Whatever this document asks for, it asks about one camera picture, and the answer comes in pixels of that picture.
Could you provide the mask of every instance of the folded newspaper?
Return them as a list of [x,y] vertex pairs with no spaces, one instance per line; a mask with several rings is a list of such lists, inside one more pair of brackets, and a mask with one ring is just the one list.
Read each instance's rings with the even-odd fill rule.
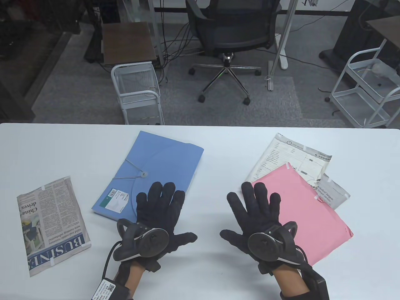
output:
[[17,201],[31,277],[91,246],[70,177]]
[[289,162],[318,195],[336,209],[350,195],[324,173],[331,158],[331,155],[306,147],[277,133],[250,172],[247,181],[254,182]]

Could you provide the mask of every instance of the chrome chair leg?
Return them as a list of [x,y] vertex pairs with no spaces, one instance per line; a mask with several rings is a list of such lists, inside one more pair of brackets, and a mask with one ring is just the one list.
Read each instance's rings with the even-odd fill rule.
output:
[[203,94],[206,90],[208,90],[208,88],[210,87],[210,86],[212,86],[212,84],[214,83],[214,82],[216,82],[216,80],[218,79],[218,78],[220,78],[221,76],[222,76],[222,74],[225,72],[225,67],[223,67],[221,70],[220,70],[220,72],[214,77],[214,79],[201,91],[201,93]]
[[240,82],[239,78],[236,77],[236,74],[230,68],[228,68],[228,72],[232,75],[232,77],[235,79],[235,81],[240,85],[242,90],[244,90],[244,92],[247,94],[247,96],[250,96],[249,92],[246,90],[244,85]]
[[234,70],[261,70],[260,67],[248,67],[248,66],[230,66]]
[[221,64],[193,64],[192,68],[223,68]]

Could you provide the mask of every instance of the table surface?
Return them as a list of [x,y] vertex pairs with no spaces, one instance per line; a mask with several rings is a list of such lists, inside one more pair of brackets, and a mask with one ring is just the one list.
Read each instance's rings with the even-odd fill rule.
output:
[[147,22],[103,24],[104,64],[156,60]]
[[367,21],[377,32],[385,39],[392,42],[397,48],[400,48],[400,16],[394,16],[384,19]]
[[[97,288],[116,223],[91,211],[140,130],[204,148],[175,232],[198,240],[145,273],[135,299],[278,300],[274,278],[219,237],[239,230],[226,194],[237,191],[277,132],[333,155],[326,173],[351,195],[336,211],[354,237],[314,268],[330,299],[393,299],[399,291],[400,131],[125,125],[0,125],[0,299],[87,300]],[[71,176],[92,247],[29,277],[16,197]],[[118,264],[110,262],[108,276]]]

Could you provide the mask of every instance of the gray carpet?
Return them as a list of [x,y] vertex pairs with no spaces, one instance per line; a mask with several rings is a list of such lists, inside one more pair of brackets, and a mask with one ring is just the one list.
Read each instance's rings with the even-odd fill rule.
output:
[[[295,16],[293,29],[315,20],[315,16]],[[318,58],[321,50],[332,48],[345,18],[326,16],[318,22],[290,34],[286,54],[325,66]],[[166,26],[167,40],[181,25]],[[33,111],[37,123],[123,124],[110,75],[98,64],[84,61],[92,28],[82,26],[82,33],[73,36],[58,64],[42,89]],[[333,104],[325,103],[327,95],[318,91],[332,89],[337,75],[331,70],[289,60],[289,68],[278,68],[274,91],[269,92],[264,75],[267,61],[273,54],[260,51],[237,53],[233,63],[261,66],[263,76],[237,72],[251,95],[249,106],[242,104],[244,93],[233,78],[224,75],[206,94],[206,101],[197,102],[199,92],[217,70],[198,69],[188,75],[192,63],[218,64],[220,60],[204,56],[185,56],[174,60],[167,78],[160,85],[162,109],[167,125],[215,126],[293,126],[351,127]]]

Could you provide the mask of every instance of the chair base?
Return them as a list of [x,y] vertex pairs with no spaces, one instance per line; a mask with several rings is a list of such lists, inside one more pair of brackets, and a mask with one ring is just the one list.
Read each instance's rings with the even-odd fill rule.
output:
[[246,93],[247,97],[244,99],[243,104],[249,105],[250,104],[250,94],[244,87],[244,85],[240,82],[236,74],[233,72],[233,70],[254,70],[256,76],[261,75],[261,68],[260,67],[250,67],[250,66],[231,66],[230,62],[232,61],[233,58],[233,53],[225,53],[222,57],[222,60],[224,61],[223,65],[219,64],[193,64],[192,67],[189,70],[190,75],[194,75],[195,68],[212,68],[212,69],[220,69],[219,73],[210,81],[209,84],[206,85],[206,87],[201,91],[200,96],[198,97],[198,101],[203,103],[205,101],[205,96],[204,93],[206,90],[210,88],[214,84],[214,82],[217,81],[218,78],[220,78],[224,73],[229,73],[235,82],[240,86],[240,88]]

